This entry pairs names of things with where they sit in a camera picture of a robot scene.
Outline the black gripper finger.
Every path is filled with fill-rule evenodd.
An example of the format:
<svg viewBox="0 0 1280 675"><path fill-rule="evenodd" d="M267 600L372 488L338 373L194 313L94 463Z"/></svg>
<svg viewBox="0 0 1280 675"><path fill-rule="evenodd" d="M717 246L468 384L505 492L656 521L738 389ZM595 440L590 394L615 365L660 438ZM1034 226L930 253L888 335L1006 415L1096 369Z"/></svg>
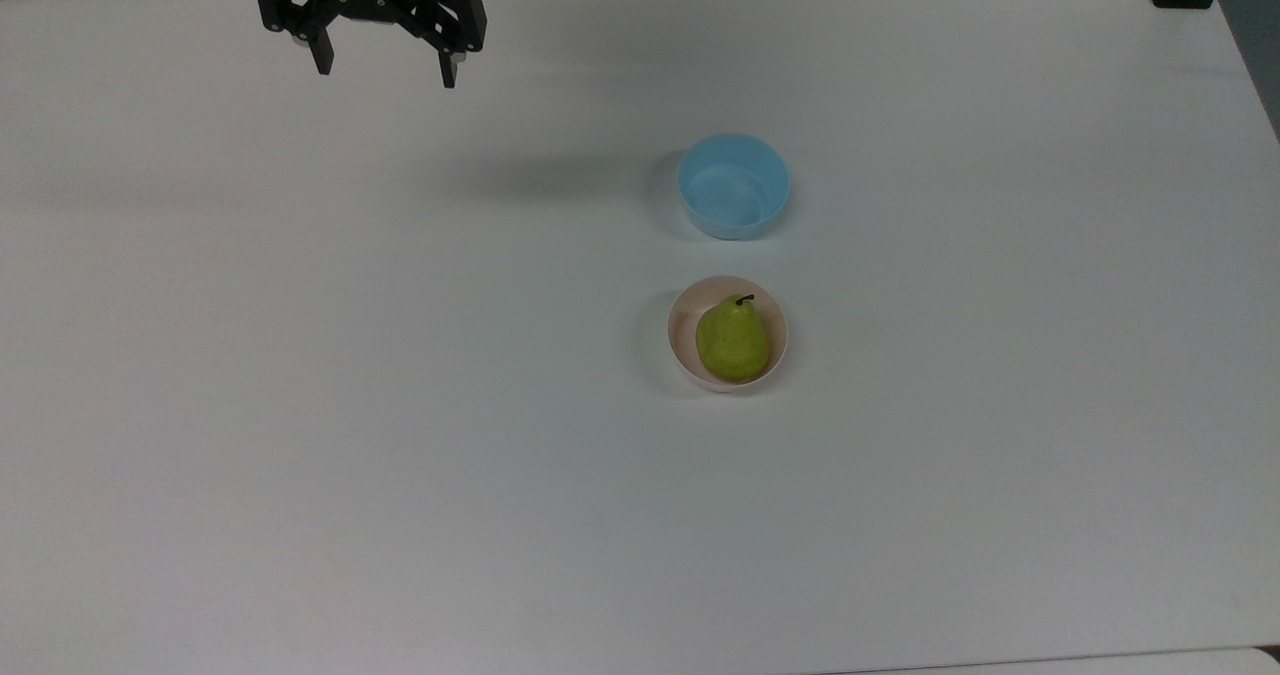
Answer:
<svg viewBox="0 0 1280 675"><path fill-rule="evenodd" d="M262 27L270 32L287 32L306 46L321 76L332 73L334 51L328 27L340 15L340 0L256 0Z"/></svg>
<svg viewBox="0 0 1280 675"><path fill-rule="evenodd" d="M483 0L388 0L392 20L436 51L442 83L453 90L460 65L483 50L486 12Z"/></svg>

